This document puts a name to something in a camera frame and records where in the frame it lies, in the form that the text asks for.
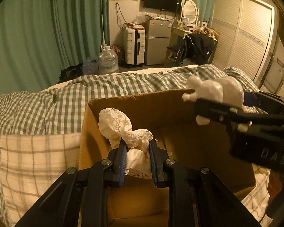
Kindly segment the white oval vanity mirror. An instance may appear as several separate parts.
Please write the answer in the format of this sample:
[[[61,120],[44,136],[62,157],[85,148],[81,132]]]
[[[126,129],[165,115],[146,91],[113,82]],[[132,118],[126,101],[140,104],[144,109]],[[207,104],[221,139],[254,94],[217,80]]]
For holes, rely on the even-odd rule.
[[[188,0],[182,7],[182,19],[187,25],[194,24],[199,17],[199,9],[193,0]]]

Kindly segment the open cardboard box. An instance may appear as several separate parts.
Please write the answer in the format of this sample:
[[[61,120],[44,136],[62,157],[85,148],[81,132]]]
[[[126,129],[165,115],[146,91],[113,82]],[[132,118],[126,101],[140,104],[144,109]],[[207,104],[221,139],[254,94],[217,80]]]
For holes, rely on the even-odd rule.
[[[230,141],[225,126],[211,121],[196,123],[194,103],[182,100],[182,90],[161,91],[92,100],[84,113],[79,168],[86,169],[105,159],[109,141],[98,128],[102,109],[115,108],[129,117],[133,129],[147,129],[180,164],[206,167],[243,199],[255,187],[250,163],[229,154]],[[118,189],[108,190],[109,226],[167,226],[168,189],[158,189],[151,179],[126,176]]]

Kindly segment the green curtain left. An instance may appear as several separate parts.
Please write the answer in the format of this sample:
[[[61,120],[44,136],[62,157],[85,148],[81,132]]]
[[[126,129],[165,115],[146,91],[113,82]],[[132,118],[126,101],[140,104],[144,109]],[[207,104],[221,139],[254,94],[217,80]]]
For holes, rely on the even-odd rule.
[[[38,92],[109,41],[108,0],[3,0],[0,95]]]

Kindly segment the white suitcase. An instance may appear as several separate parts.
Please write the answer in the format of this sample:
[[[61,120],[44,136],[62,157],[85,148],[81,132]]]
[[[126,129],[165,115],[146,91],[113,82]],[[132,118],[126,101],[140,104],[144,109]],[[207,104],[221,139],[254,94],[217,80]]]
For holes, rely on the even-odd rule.
[[[131,66],[144,63],[146,45],[145,28],[141,25],[125,28],[123,31],[123,48],[125,62]]]

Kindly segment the silver mini fridge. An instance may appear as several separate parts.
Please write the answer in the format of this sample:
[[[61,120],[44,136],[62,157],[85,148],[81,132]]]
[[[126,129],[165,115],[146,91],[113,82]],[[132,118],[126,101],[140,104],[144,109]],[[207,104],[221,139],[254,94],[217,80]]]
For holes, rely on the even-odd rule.
[[[171,29],[171,21],[148,19],[146,25],[146,65],[160,65],[165,62]]]

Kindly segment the beige plaid blanket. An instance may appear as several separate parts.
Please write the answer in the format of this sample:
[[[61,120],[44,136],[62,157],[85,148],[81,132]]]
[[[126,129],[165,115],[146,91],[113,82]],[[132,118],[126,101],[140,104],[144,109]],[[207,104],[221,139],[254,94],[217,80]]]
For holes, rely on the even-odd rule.
[[[0,180],[9,226],[67,168],[78,166],[80,138],[80,133],[1,136]]]

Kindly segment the black jacket on chair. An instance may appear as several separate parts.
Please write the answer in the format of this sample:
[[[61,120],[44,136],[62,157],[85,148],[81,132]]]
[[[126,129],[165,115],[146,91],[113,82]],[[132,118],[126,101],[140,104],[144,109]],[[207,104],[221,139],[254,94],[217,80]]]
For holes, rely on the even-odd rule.
[[[179,66],[184,59],[189,59],[195,65],[211,64],[211,55],[215,49],[215,41],[204,34],[185,35],[175,57]]]

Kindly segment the white sliding wardrobe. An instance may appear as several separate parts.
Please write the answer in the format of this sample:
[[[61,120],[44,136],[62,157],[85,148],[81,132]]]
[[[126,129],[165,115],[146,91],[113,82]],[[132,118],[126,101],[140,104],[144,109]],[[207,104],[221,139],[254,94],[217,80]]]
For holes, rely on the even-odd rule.
[[[272,42],[274,7],[261,0],[215,0],[211,26],[218,33],[212,63],[258,80]]]

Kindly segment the wooden dressing table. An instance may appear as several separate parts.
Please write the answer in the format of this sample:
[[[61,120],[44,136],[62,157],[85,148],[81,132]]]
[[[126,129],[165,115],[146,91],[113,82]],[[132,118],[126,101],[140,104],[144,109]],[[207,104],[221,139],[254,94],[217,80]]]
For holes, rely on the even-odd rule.
[[[172,28],[169,46],[167,47],[167,50],[166,50],[166,57],[165,57],[165,63],[164,63],[165,66],[168,66],[168,67],[177,66],[175,64],[175,57],[176,57],[177,51],[185,35],[191,34],[191,33],[204,34],[204,35],[209,36],[215,41],[215,49],[210,59],[212,62],[216,47],[218,45],[218,34],[213,29],[204,27],[204,26],[199,26],[196,29],[193,29],[192,31]],[[184,65],[193,65],[193,63],[189,59],[186,58],[179,66],[184,66]]]

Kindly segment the green checked duvet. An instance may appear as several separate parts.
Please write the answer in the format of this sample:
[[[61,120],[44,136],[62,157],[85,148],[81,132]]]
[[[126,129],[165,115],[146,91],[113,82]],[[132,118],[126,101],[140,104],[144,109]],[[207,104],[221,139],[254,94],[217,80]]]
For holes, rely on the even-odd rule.
[[[138,70],[104,76],[86,75],[58,84],[38,93],[14,92],[0,96],[0,140],[7,135],[53,135],[60,140],[69,137],[69,145],[77,150],[84,112],[90,100],[116,96],[152,93],[186,88],[188,77],[202,80],[234,77],[245,91],[258,91],[251,78],[242,70],[228,67],[219,70],[213,65]],[[70,164],[58,159],[44,145],[43,179],[38,189],[32,189],[33,167],[28,167],[25,183],[3,193],[6,173],[0,168],[0,219],[14,226],[40,195]]]

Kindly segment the large water jug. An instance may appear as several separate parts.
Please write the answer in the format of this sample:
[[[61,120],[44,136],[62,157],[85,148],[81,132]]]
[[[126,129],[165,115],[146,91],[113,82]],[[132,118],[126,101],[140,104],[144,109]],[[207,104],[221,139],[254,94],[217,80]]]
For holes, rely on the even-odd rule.
[[[117,73],[119,71],[117,54],[107,44],[101,46],[98,61],[100,75]]]

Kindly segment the white socks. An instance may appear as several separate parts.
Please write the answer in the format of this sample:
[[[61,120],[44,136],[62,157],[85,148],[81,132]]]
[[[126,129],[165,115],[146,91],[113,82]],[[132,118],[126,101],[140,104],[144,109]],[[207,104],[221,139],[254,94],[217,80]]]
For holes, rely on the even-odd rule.
[[[182,95],[183,101],[195,102],[198,99],[206,99],[235,108],[243,107],[243,87],[234,77],[201,80],[197,76],[191,76],[187,79],[187,85],[194,92],[191,94],[184,93]]]

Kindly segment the white lace cloth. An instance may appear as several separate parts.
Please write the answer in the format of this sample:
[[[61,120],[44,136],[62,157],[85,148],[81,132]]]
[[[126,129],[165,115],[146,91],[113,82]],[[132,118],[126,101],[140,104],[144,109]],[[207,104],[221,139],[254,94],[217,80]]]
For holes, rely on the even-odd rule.
[[[151,179],[149,146],[153,134],[147,129],[133,130],[129,117],[115,108],[101,110],[98,117],[99,131],[111,148],[118,148],[121,141],[127,146],[125,175]]]

